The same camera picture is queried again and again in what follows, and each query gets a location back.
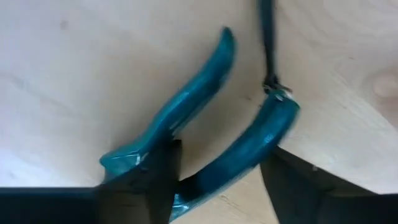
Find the teal plier handle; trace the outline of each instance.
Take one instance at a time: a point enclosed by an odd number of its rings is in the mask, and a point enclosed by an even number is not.
[[[157,113],[133,143],[104,155],[106,181],[135,168],[159,144],[176,134],[211,100],[231,70],[236,44],[229,28],[201,71]],[[284,90],[272,90],[252,124],[220,157],[178,184],[170,220],[206,202],[263,161],[294,122],[299,106]]]

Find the wood grain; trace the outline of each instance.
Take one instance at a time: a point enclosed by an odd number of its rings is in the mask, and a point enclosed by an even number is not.
[[[181,135],[182,177],[196,172],[265,97],[256,10],[243,0],[1,1],[0,185],[101,182],[99,157],[140,134],[230,26],[231,78]],[[282,147],[381,194],[398,192],[397,11],[393,0],[277,4],[279,72],[302,107]],[[248,213],[219,196],[192,217],[262,223],[267,199],[246,190],[262,194],[260,175],[245,181],[228,198]]]

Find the plywood surface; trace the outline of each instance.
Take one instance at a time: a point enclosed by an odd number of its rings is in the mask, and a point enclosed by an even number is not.
[[[398,192],[398,2],[280,0],[277,17],[279,73],[302,107],[282,147]],[[98,184],[99,157],[142,132],[221,26],[237,38],[236,63],[182,133],[182,177],[221,154],[265,97],[255,1],[0,1],[0,185]]]

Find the light wooden surface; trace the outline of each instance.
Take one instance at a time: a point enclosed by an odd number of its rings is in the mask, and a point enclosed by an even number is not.
[[[398,1],[280,0],[277,18],[279,73],[302,107],[282,147],[397,193]],[[182,177],[221,154],[264,99],[256,1],[0,1],[0,185],[98,184],[99,157],[142,132],[207,59],[221,26],[238,40],[237,60],[183,131]],[[263,223],[255,208],[269,205],[247,199],[247,188],[263,197],[251,175],[230,196],[249,213],[223,213],[233,205],[219,196],[198,208],[213,212],[203,223]]]

